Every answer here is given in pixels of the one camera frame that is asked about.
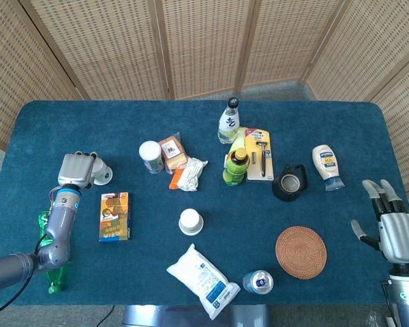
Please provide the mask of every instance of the woven coaster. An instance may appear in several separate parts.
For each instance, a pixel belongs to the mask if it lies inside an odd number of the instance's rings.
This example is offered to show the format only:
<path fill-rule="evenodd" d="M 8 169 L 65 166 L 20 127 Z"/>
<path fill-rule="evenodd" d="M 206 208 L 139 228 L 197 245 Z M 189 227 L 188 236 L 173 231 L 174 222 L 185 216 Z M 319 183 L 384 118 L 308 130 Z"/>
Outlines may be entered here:
<path fill-rule="evenodd" d="M 289 227 L 279 235 L 275 254 L 280 266 L 299 279 L 319 275 L 327 261 L 327 250 L 321 237 L 302 226 Z"/>

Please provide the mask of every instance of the blue and silver can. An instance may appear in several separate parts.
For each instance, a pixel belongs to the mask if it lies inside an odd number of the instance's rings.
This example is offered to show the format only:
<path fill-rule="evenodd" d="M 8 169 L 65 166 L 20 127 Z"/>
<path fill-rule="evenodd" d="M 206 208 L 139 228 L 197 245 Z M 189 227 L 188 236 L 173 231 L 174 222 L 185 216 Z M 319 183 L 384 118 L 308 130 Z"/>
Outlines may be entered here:
<path fill-rule="evenodd" d="M 273 289 L 273 278 L 264 270 L 249 272 L 243 278 L 243 286 L 247 292 L 268 294 Z"/>

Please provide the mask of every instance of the robotic arm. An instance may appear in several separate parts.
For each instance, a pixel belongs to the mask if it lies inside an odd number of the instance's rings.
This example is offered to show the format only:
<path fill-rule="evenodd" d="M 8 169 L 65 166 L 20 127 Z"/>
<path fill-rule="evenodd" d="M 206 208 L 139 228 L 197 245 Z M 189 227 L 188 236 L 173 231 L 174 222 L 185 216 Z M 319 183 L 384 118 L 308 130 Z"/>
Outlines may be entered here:
<path fill-rule="evenodd" d="M 92 187 L 91 173 L 96 159 L 97 153 L 65 155 L 58 177 L 61 187 L 46 228 L 46 235 L 53 241 L 37 253 L 15 253 L 0 258 L 0 290 L 27 280 L 34 272 L 60 268 L 70 260 L 70 236 L 82 196 L 80 190 Z"/>
<path fill-rule="evenodd" d="M 382 187 L 373 181 L 362 182 L 376 214 L 379 239 L 366 235 L 356 220 L 352 220 L 351 225 L 359 240 L 381 251 L 384 258 L 393 264 L 389 271 L 390 279 L 383 283 L 384 294 L 389 304 L 386 286 L 392 285 L 400 324 L 409 327 L 409 213 L 392 186 L 384 179 L 380 184 Z M 397 326 L 396 319 L 393 317 L 392 320 Z"/>

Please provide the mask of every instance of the blue tablecloth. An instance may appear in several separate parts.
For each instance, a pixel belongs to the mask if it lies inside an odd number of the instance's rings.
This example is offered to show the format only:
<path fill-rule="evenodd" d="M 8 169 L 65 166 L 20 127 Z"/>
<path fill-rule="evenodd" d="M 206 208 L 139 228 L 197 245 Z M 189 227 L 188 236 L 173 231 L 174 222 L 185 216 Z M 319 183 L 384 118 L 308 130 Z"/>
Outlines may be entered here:
<path fill-rule="evenodd" d="M 37 216 L 49 207 L 63 156 L 97 151 L 113 169 L 106 186 L 83 190 L 72 232 L 73 266 L 68 289 L 49 295 L 44 274 L 34 276 L 20 305 L 194 305 L 195 297 L 166 272 L 195 243 L 230 281 L 269 271 L 273 291 L 257 296 L 241 290 L 234 304 L 378 303 L 379 282 L 389 264 L 359 242 L 350 227 L 357 218 L 377 235 L 371 202 L 361 181 L 386 178 L 406 198 L 380 109 L 350 102 L 241 102 L 241 125 L 270 131 L 275 176 L 285 164 L 304 164 L 309 187 L 295 202 L 282 202 L 270 182 L 229 187 L 222 164 L 229 146 L 217 126 L 224 101 L 31 102 L 21 110 L 0 176 L 0 257 L 30 253 L 39 238 Z M 149 174 L 138 147 L 179 131 L 188 155 L 208 160 L 197 192 L 168 189 L 171 175 Z M 336 153 L 346 187 L 326 192 L 312 162 L 312 149 L 328 144 Z M 99 243 L 100 195 L 128 191 L 132 239 Z M 197 236 L 178 227 L 185 208 L 204 218 Z M 277 263 L 275 242 L 293 225 L 314 229 L 327 247 L 327 264 L 314 279 L 291 277 Z M 20 285 L 0 291 L 0 304 Z"/>

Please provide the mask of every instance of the small white cup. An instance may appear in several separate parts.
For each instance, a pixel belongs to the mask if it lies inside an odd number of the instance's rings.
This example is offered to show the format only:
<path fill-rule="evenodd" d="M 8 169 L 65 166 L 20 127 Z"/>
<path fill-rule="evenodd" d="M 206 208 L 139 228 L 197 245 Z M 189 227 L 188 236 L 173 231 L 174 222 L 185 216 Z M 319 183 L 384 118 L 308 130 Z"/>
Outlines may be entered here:
<path fill-rule="evenodd" d="M 185 235 L 193 236 L 203 228 L 203 218 L 194 209 L 184 210 L 179 219 L 179 228 Z"/>
<path fill-rule="evenodd" d="M 95 158 L 91 176 L 94 177 L 94 184 L 106 185 L 112 179 L 112 169 L 108 167 L 99 157 Z"/>
<path fill-rule="evenodd" d="M 159 143 L 146 141 L 139 147 L 139 155 L 150 173 L 159 174 L 164 169 Z"/>

